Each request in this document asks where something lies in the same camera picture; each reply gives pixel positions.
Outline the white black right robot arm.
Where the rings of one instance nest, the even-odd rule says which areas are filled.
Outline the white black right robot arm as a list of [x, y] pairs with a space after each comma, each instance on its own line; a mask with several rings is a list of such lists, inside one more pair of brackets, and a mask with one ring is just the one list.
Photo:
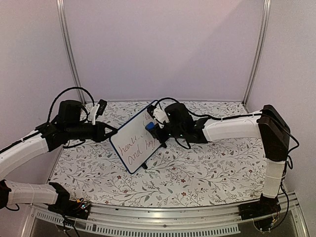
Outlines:
[[150, 123], [146, 130], [157, 139], [163, 147], [170, 138], [190, 149], [193, 144], [214, 143], [224, 139], [250, 138], [260, 140], [267, 170], [262, 199], [255, 205], [259, 215], [266, 215], [274, 208], [279, 187], [283, 178], [288, 154], [290, 128], [271, 105], [262, 110], [243, 115], [216, 118], [211, 115], [197, 115], [178, 101], [165, 109], [159, 103], [150, 105], [147, 113], [157, 122]]

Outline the blue whiteboard eraser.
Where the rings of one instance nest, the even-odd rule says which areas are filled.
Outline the blue whiteboard eraser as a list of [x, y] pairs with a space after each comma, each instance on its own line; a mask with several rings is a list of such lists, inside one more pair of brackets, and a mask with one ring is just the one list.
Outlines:
[[155, 131], [155, 124], [153, 122], [150, 122], [148, 123], [146, 126], [145, 126], [145, 129], [148, 131], [148, 132], [153, 132]]

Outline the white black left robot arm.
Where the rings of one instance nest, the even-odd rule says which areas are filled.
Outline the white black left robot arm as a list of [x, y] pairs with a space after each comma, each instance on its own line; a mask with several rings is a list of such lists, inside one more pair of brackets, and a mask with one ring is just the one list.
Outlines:
[[66, 148], [70, 141], [87, 140], [101, 143], [117, 133], [117, 129], [98, 121], [107, 106], [100, 100], [88, 111], [79, 101], [65, 100], [59, 105], [55, 118], [37, 126], [25, 137], [0, 151], [0, 206], [43, 203], [49, 209], [62, 214], [82, 210], [84, 201], [72, 201], [69, 192], [59, 183], [44, 180], [53, 163], [43, 171], [45, 161], [57, 150]]

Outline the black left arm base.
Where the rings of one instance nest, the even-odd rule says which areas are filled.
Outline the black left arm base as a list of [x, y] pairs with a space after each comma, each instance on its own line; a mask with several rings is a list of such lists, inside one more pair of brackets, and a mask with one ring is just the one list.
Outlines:
[[87, 220], [90, 214], [92, 202], [83, 198], [77, 200], [58, 201], [48, 205], [48, 210], [61, 216], [74, 217]]

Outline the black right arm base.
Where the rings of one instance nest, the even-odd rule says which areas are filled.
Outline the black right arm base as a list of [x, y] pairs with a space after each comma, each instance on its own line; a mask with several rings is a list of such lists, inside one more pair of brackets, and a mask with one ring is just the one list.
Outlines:
[[270, 231], [280, 218], [281, 207], [278, 198], [261, 196], [258, 201], [240, 204], [239, 216], [242, 220], [254, 220], [254, 227], [261, 231]]

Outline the small blue-framed whiteboard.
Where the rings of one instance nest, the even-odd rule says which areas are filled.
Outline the small blue-framed whiteboard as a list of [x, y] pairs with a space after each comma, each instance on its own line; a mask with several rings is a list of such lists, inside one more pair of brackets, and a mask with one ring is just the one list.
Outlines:
[[110, 138], [112, 147], [130, 174], [134, 174], [160, 147], [160, 142], [145, 129], [149, 123], [157, 123], [147, 112], [147, 108], [155, 103], [156, 100], [137, 110]]

